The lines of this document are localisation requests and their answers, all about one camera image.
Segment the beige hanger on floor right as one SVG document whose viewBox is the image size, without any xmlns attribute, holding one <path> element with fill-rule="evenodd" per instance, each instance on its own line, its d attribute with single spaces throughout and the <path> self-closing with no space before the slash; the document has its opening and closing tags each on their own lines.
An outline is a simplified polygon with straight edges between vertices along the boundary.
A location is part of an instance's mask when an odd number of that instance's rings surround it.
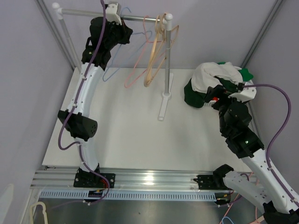
<svg viewBox="0 0 299 224">
<path fill-rule="evenodd" d="M 260 224 L 262 221 L 264 221 L 264 216 L 259 217 L 255 221 L 251 222 L 250 224 Z"/>
</svg>

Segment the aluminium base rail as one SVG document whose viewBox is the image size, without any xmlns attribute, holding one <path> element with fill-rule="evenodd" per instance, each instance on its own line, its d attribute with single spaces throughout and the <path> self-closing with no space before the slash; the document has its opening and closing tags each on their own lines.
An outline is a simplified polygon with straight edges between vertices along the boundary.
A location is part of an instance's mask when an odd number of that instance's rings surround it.
<svg viewBox="0 0 299 224">
<path fill-rule="evenodd" d="M 42 167 L 31 182 L 31 189 L 72 189 L 77 167 Z M 102 173 L 116 174 L 114 190 L 135 191 L 191 191 L 198 190 L 197 175 L 211 175 L 211 171 L 172 171 L 101 168 Z"/>
</svg>

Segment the dark green t shirt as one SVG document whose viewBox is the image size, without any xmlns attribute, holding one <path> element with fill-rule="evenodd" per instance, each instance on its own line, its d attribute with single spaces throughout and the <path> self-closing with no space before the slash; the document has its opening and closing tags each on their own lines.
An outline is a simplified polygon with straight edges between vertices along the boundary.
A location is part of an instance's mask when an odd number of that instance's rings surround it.
<svg viewBox="0 0 299 224">
<path fill-rule="evenodd" d="M 184 87 L 184 101 L 191 107 L 202 108 L 205 105 L 204 97 L 208 87 L 222 85 L 234 93 L 241 82 L 241 74 L 231 65 L 202 63 L 194 70 L 192 78 Z"/>
</svg>

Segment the beige plastic hanger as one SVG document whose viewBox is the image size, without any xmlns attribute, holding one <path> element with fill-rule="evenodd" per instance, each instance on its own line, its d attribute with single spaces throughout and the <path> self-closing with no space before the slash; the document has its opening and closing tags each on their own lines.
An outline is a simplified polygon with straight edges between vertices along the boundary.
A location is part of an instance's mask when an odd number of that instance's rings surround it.
<svg viewBox="0 0 299 224">
<path fill-rule="evenodd" d="M 170 36 L 169 33 L 167 33 L 167 37 L 166 37 L 167 42 L 166 42 L 166 44 L 163 45 L 163 47 L 162 47 L 162 49 L 161 49 L 161 51 L 160 51 L 160 53 L 159 53 L 159 55 L 158 55 L 158 56 L 160 56 L 160 58 L 159 58 L 159 59 L 154 63 L 154 65 L 153 65 L 153 72 L 152 72 L 152 75 L 156 72 L 156 70 L 157 70 L 157 68 L 158 68 L 158 66 L 159 66 L 159 64 L 160 64 L 160 62 L 161 62 L 161 61 L 164 59 L 164 57 L 166 56 L 166 49 L 169 49 L 169 47 L 170 47 L 170 39 L 173 40 L 175 34 L 176 34 L 176 31 L 172 32 L 171 36 Z"/>
<path fill-rule="evenodd" d="M 172 25 L 171 25 L 172 19 L 173 19 L 172 14 L 167 14 L 167 13 L 164 13 L 163 15 L 158 15 L 156 18 L 156 22 L 155 22 L 156 36 L 153 41 L 153 46 L 152 46 L 152 50 L 151 50 L 151 54 L 150 54 L 148 67 L 147 67 L 147 74 L 144 78 L 144 86 L 145 87 L 148 87 L 150 85 L 150 83 L 152 82 L 152 80 L 155 78 L 156 74 L 160 70 L 161 66 L 167 59 L 167 57 L 165 56 L 164 59 L 160 62 L 156 72 L 152 75 L 151 74 L 152 69 L 153 69 L 152 67 L 153 67 L 154 63 L 156 62 L 156 60 L 159 59 L 158 54 L 160 53 L 163 45 L 166 44 L 166 42 L 167 42 L 167 40 L 166 40 L 167 33 L 169 33 L 171 36 L 172 32 L 176 31 L 174 39 L 173 40 L 170 39 L 169 49 L 172 48 L 172 46 L 178 36 L 179 25 L 172 28 Z"/>
</svg>

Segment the pink wire hanger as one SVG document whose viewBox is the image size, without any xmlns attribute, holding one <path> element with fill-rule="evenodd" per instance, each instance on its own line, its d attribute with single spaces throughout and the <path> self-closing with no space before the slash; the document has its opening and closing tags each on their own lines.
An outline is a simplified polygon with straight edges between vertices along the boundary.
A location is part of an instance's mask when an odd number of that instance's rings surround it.
<svg viewBox="0 0 299 224">
<path fill-rule="evenodd" d="M 149 37 L 147 36 L 147 34 L 145 34 L 145 39 L 146 39 L 146 42 L 145 42 L 145 45 L 144 47 L 142 48 L 142 51 L 133 67 L 133 71 L 129 74 L 129 76 L 126 78 L 125 82 L 124 82 L 124 87 L 125 88 L 130 88 L 144 73 L 147 73 L 147 69 L 142 73 L 140 74 L 138 77 L 136 77 L 131 83 L 129 83 L 131 77 L 135 74 L 135 70 L 136 70 L 136 67 L 137 65 L 139 64 L 140 60 L 142 59 L 144 53 L 145 53 L 145 50 L 147 48 L 147 46 L 152 43 L 153 44 L 153 41 L 150 41 Z"/>
</svg>

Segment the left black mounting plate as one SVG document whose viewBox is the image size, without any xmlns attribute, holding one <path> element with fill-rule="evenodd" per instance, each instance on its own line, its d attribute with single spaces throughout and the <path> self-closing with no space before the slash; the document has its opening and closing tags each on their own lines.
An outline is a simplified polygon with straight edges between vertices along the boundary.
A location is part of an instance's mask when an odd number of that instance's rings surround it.
<svg viewBox="0 0 299 224">
<path fill-rule="evenodd" d="M 101 173 L 110 184 L 110 188 L 114 188 L 115 174 L 114 173 Z M 108 185 L 105 180 L 92 173 L 76 173 L 73 183 L 75 188 L 107 188 Z"/>
</svg>

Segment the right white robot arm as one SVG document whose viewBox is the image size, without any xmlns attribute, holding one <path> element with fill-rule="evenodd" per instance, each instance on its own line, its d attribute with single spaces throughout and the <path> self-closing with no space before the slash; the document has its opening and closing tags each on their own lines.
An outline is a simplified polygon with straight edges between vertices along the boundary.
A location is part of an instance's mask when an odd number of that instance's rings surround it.
<svg viewBox="0 0 299 224">
<path fill-rule="evenodd" d="M 204 98 L 219 112 L 220 133 L 228 148 L 244 162 L 262 184 L 259 188 L 224 164 L 213 172 L 213 185 L 236 191 L 255 205 L 269 224 L 297 224 L 299 222 L 299 195 L 292 189 L 271 164 L 269 149 L 265 149 L 259 137 L 251 131 L 252 116 L 246 103 L 256 95 L 256 85 L 239 84 L 231 93 L 222 85 L 208 87 Z"/>
</svg>

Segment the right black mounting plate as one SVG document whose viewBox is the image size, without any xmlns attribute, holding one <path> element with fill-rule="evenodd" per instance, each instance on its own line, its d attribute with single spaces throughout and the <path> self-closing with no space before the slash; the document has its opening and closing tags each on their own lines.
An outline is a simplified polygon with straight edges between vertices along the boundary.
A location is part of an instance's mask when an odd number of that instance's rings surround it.
<svg viewBox="0 0 299 224">
<path fill-rule="evenodd" d="M 227 190 L 226 186 L 216 183 L 213 175 L 197 175 L 193 181 L 197 183 L 199 190 Z"/>
</svg>

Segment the white plastic basket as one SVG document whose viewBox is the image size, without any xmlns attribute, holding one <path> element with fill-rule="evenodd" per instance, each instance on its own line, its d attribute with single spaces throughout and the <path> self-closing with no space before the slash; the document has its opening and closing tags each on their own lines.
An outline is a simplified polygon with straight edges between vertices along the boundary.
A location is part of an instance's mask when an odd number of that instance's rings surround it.
<svg viewBox="0 0 299 224">
<path fill-rule="evenodd" d="M 254 78 L 247 68 L 242 68 L 238 70 L 238 72 L 241 74 L 242 80 L 245 83 L 250 82 Z"/>
</svg>

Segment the black mounting plate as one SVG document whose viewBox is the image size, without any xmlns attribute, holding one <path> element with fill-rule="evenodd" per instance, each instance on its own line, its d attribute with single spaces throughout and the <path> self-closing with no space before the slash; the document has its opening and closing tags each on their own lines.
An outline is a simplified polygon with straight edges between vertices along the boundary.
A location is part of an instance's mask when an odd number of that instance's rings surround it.
<svg viewBox="0 0 299 224">
<path fill-rule="evenodd" d="M 114 173 L 101 173 L 110 184 L 110 188 L 114 188 L 115 174 Z M 75 188 L 107 188 L 108 185 L 105 180 L 92 173 L 76 173 L 73 183 Z"/>
<path fill-rule="evenodd" d="M 226 186 L 216 183 L 213 175 L 197 175 L 193 181 L 197 183 L 199 190 L 227 190 Z"/>
</svg>

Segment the silver clothes rack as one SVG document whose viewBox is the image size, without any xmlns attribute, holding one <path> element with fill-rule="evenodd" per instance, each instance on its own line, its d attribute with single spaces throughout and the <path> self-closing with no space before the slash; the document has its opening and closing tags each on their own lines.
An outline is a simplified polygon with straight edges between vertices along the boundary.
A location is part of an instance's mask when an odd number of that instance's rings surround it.
<svg viewBox="0 0 299 224">
<path fill-rule="evenodd" d="M 102 16 L 102 14 L 96 13 L 96 12 L 90 12 L 90 11 L 63 9 L 56 2 L 54 2 L 52 4 L 52 8 L 55 10 L 57 18 L 61 23 L 61 27 L 62 27 L 62 30 L 66 37 L 66 40 L 68 42 L 69 49 L 71 50 L 71 59 L 74 59 L 75 63 L 79 63 L 78 55 L 76 53 L 76 50 L 74 48 L 73 42 L 71 40 L 70 34 L 68 32 L 68 29 L 67 29 L 65 21 L 64 21 L 64 15 L 68 14 L 68 15 L 96 17 L 96 16 Z M 143 24 L 145 22 L 154 22 L 155 23 L 155 20 L 156 20 L 156 19 L 149 18 L 147 16 L 142 18 L 142 17 L 138 17 L 138 16 L 134 17 L 134 16 L 128 16 L 128 15 L 122 15 L 121 11 L 120 11 L 120 17 L 122 20 L 127 20 L 127 21 L 142 21 Z M 163 64 L 165 66 L 165 82 L 164 82 L 165 88 L 164 88 L 164 92 L 162 93 L 163 100 L 162 100 L 162 104 L 161 104 L 160 113 L 158 116 L 159 121 L 163 121 L 165 118 L 168 101 L 171 98 L 171 85 L 172 85 L 172 81 L 173 81 L 173 73 L 170 72 L 171 49 L 166 49 L 166 56 L 167 56 L 167 59 Z"/>
</svg>

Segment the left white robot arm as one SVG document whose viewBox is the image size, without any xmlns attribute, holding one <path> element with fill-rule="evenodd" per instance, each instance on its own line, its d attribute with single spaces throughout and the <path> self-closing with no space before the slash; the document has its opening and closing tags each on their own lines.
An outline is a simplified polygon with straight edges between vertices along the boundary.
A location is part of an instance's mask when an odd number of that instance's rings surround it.
<svg viewBox="0 0 299 224">
<path fill-rule="evenodd" d="M 90 37 L 82 54 L 82 66 L 75 93 L 67 109 L 58 112 L 63 126 L 58 136 L 58 147 L 66 150 L 78 147 L 80 167 L 78 180 L 96 187 L 103 177 L 95 155 L 93 138 L 97 132 L 97 121 L 90 118 L 90 107 L 96 87 L 111 58 L 110 51 L 118 44 L 129 44 L 133 30 L 124 20 L 108 21 L 103 17 L 91 20 Z"/>
</svg>

